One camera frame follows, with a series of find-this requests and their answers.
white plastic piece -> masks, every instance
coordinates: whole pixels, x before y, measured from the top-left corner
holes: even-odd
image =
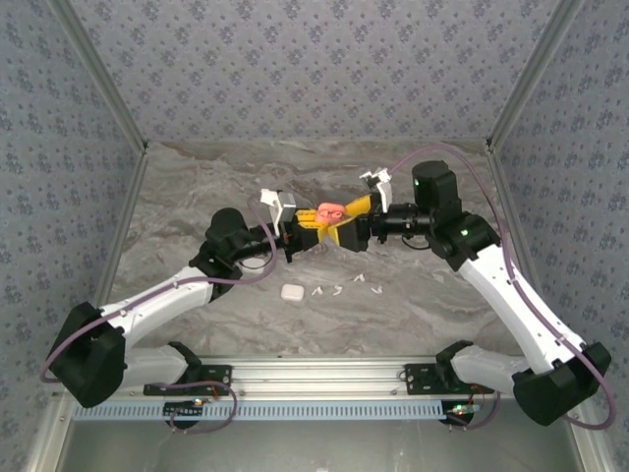
[[[173,384],[188,369],[184,356],[174,347],[135,347],[125,355],[125,374],[120,389],[146,384]]]
[[[461,382],[488,386],[506,394],[513,394],[512,376],[529,369],[522,356],[505,356],[476,345],[461,349],[450,364]]]
[[[581,349],[583,338],[566,326],[513,267],[522,289],[540,310],[549,323],[577,349]],[[478,253],[475,261],[467,260],[461,265],[460,273],[489,302],[503,323],[522,348],[531,369],[543,374],[554,369],[552,363],[568,362],[574,355],[548,331],[526,306],[516,292],[502,257],[502,249],[491,245]]]
[[[275,234],[279,236],[279,223],[293,219],[293,215],[297,210],[293,194],[262,189],[259,200],[263,204],[270,206],[269,211],[273,220],[273,228],[275,229]]]
[[[259,275],[264,272],[266,261],[260,258],[250,258],[240,261],[239,266],[245,273]]]
[[[288,300],[290,302],[301,302],[302,300],[304,300],[304,287],[302,285],[285,283],[284,285],[282,285],[280,296],[282,297],[282,300]]]
[[[375,180],[375,187],[380,193],[380,199],[382,201],[382,211],[387,213],[391,202],[393,202],[391,176],[389,175],[388,170],[378,168],[374,173],[371,171],[364,173],[361,175],[361,179],[366,180],[368,184],[370,179]]]
[[[154,329],[182,313],[188,312],[192,308],[202,307],[209,303],[213,285],[207,282],[181,285],[181,280],[191,277],[206,277],[206,275],[196,267],[184,267],[168,280],[164,280],[134,297],[101,307],[102,315],[109,315],[117,310],[126,309],[130,303],[158,288],[170,287],[169,290],[145,301],[137,307],[131,310],[127,309],[127,316],[116,317],[109,321],[113,327],[121,327],[124,330],[123,335],[126,339],[125,349],[127,351]]]

gray marble table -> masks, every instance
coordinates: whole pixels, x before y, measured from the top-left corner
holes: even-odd
[[[421,143],[265,142],[151,144],[148,166],[110,301],[167,278],[193,257],[212,215],[222,207],[256,224],[246,199],[260,188],[281,188],[298,203],[349,202],[363,195],[359,175],[391,166]],[[494,191],[482,146],[457,143]],[[457,173],[464,208],[493,222],[484,197],[464,166],[443,152]],[[411,165],[393,178],[394,201],[412,200]],[[263,214],[266,209],[261,206]],[[359,273],[365,282],[354,282]],[[301,303],[280,299],[284,283],[306,287]],[[343,292],[333,297],[334,285]],[[321,286],[322,296],[311,296]],[[382,286],[375,294],[371,287]],[[198,354],[434,354],[459,339],[517,354],[519,348],[486,301],[431,252],[411,251],[399,238],[365,253],[324,244],[283,258],[266,280],[236,287],[216,302],[188,312],[141,341],[171,340]]]

blue patterned wall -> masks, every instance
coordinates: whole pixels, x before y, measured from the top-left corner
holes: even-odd
[[[550,306],[614,357],[629,470],[629,5],[586,2],[500,151]]]
[[[556,0],[72,0],[151,141],[484,137]]]
[[[35,379],[94,293],[134,153],[44,0],[0,2],[0,470],[25,463]]]

black mount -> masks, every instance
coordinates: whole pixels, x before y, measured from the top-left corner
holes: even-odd
[[[161,410],[161,414],[164,417],[170,418],[171,415],[186,416],[186,417],[199,417],[203,414],[203,407],[196,406],[192,400],[185,401],[167,401],[164,403],[164,407]],[[180,430],[188,430],[192,426],[196,425],[198,421],[192,420],[174,420],[173,425]],[[166,420],[166,424],[170,426],[170,419]]]
[[[458,341],[434,356],[436,363],[405,365],[406,392],[409,395],[493,393],[492,389],[482,385],[461,382],[452,369],[452,358],[471,345],[470,341]]]
[[[451,410],[452,408],[458,406],[461,404],[461,401],[456,401],[456,400],[442,400],[441,401],[441,409],[443,410],[443,413],[445,413],[448,410]],[[461,423],[459,423],[458,421],[453,420],[452,418],[450,418],[450,416],[455,416],[454,414],[450,414],[450,413],[445,413],[446,416],[444,420],[439,420],[439,423],[442,423],[444,425],[452,425],[452,426],[463,426]],[[472,423],[472,420],[474,419],[474,413],[464,413],[462,415],[456,415],[456,418],[458,418],[459,420],[461,420],[462,422],[464,422],[466,425],[469,425],[470,423]]]
[[[188,363],[188,369],[175,384],[192,384],[203,381],[222,382],[230,385],[232,383],[232,366],[228,365],[207,365],[203,364],[199,357],[181,342],[169,342],[169,346],[175,348]],[[194,386],[192,388],[162,388],[159,385],[145,385],[144,395],[146,396],[227,396],[229,391],[221,386]]]
[[[609,351],[595,342],[582,352],[604,376],[611,364]],[[513,382],[518,405],[542,426],[565,415],[599,389],[599,382],[576,357],[565,364],[557,361],[555,368],[545,374],[534,374],[531,369],[515,374]]]
[[[100,310],[90,303],[77,305],[61,326],[50,353],[83,326],[100,318]],[[109,398],[122,383],[125,369],[125,337],[121,328],[109,323],[76,339],[50,365],[50,371],[84,408]]]
[[[271,233],[272,224],[267,225]],[[293,255],[318,244],[316,231],[302,228],[297,218],[287,223],[280,223],[280,235],[273,241],[277,249],[283,249],[286,261],[291,263]],[[212,217],[205,231],[205,242],[199,253],[190,260],[189,266],[196,267],[208,277],[236,280],[243,276],[236,264],[238,261],[270,253],[270,242],[261,226],[248,228],[243,215],[235,208],[223,208]],[[212,298],[229,292],[234,285],[214,284]]]

pink object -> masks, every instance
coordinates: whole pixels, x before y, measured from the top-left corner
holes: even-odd
[[[345,207],[340,204],[323,203],[318,206],[314,221],[317,223],[336,224],[345,219]]]

